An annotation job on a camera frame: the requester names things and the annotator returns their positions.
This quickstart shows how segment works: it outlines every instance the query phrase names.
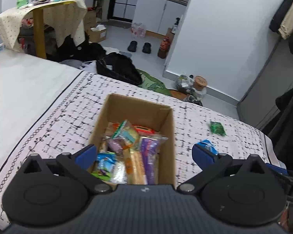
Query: bedsheet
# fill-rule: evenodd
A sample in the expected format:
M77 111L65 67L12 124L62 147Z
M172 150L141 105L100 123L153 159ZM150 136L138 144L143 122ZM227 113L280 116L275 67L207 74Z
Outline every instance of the bedsheet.
M31 66L25 60L32 60ZM219 152L228 153L235 159L245 159L255 153L264 162L279 166L268 137L218 112L13 51L0 54L0 62L1 84L7 83L2 86L0 95L1 229L9 224L2 208L2 195L25 159L33 152L42 158L54 158L63 151L75 153L86 146L100 109L110 93L173 108L177 185L201 171L192 160L191 149L193 144L203 139L210 140ZM8 79L11 74L17 75L13 82ZM211 134L208 127L211 120L221 122L227 136ZM10 123L13 125L5 130L4 127Z

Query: beige clothing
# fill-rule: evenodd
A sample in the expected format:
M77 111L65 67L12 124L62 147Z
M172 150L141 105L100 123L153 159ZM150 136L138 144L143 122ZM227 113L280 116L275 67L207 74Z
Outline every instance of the beige clothing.
M293 3L285 15L278 31L285 40L291 36L293 32Z

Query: patterned bedsheet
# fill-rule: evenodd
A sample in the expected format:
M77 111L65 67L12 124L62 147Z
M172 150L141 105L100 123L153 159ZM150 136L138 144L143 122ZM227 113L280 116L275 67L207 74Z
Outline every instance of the patterned bedsheet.
M2 208L2 195L25 159L33 152L39 153L42 158L54 158L63 151L75 153L86 146L100 109L110 93L141 98L173 108L177 185L201 171L192 160L191 149L193 144L203 139L210 140L219 152L228 153L235 159L245 159L255 153L263 161L271 162L271 159L272 164L278 165L271 141L259 130L243 122L104 76L81 72L29 128L1 166L1 226L9 224ZM210 121L221 122L227 136L211 134L208 127Z

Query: shoe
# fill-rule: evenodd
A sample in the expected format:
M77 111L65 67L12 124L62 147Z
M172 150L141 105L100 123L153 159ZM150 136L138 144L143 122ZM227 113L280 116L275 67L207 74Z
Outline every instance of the shoe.
M151 53L151 44L149 42L144 43L144 46L142 48L142 52L146 54Z
M129 52L135 52L137 50L137 45L138 45L138 43L135 40L133 40L132 42L130 42L130 45L127 48L127 50Z

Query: cardboard box on floor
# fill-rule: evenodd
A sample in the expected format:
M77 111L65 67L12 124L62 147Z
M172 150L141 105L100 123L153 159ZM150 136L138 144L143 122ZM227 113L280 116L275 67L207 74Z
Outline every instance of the cardboard box on floor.
M175 187L175 126L173 110L166 105L118 94L110 94L100 111L89 144L94 144L98 149L108 123L121 123L124 120L128 120L131 124L152 128L168 138L160 147L158 183L173 184ZM94 167L95 165L88 169L88 171L92 172Z
M88 11L84 17L85 31L96 26L96 11Z
M101 31L91 31L88 29L87 34L89 35L89 41L99 43L106 39L106 29Z

